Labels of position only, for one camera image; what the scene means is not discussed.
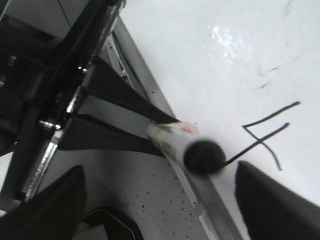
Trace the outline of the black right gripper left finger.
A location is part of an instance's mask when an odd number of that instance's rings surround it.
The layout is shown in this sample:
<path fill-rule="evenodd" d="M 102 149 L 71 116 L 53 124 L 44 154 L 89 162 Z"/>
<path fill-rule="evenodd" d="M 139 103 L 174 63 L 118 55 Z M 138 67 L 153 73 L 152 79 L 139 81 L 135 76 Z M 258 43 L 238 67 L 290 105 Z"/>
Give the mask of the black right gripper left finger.
<path fill-rule="evenodd" d="M 63 151 L 120 150 L 164 157 L 150 140 L 87 114 L 70 117 L 59 141 L 58 149 Z"/>

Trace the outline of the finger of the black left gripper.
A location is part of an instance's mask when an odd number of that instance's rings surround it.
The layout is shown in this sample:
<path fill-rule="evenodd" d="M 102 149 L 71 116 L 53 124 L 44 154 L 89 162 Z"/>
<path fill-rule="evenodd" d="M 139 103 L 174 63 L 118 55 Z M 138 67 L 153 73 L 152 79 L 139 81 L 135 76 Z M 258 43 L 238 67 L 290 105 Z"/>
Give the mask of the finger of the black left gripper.
<path fill-rule="evenodd" d="M 87 199 L 85 173 L 75 166 L 0 218 L 2 240 L 70 240 Z"/>
<path fill-rule="evenodd" d="M 235 198 L 252 240 L 318 240 L 320 208 L 246 161 L 239 161 Z"/>

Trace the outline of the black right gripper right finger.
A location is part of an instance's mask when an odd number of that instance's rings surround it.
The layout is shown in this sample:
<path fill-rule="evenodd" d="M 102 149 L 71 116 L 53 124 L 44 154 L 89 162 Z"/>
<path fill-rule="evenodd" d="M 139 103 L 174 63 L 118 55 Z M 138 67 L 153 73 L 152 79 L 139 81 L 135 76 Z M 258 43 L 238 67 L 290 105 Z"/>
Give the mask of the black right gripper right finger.
<path fill-rule="evenodd" d="M 100 57 L 93 59 L 82 87 L 89 95 L 147 117 L 156 123 L 170 124 L 179 121 L 143 98 Z"/>

